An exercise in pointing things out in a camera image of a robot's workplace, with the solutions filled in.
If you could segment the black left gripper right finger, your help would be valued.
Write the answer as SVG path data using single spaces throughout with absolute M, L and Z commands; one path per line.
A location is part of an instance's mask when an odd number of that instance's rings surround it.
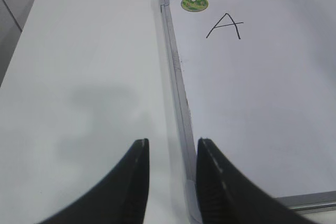
M 208 138 L 197 144 L 196 194 L 203 223 L 311 223 L 242 174 Z

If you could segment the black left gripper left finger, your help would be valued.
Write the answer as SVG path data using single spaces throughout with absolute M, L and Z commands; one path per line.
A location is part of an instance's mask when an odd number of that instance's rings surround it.
M 143 223 L 150 185 L 147 138 L 133 142 L 116 166 L 78 200 L 44 223 Z

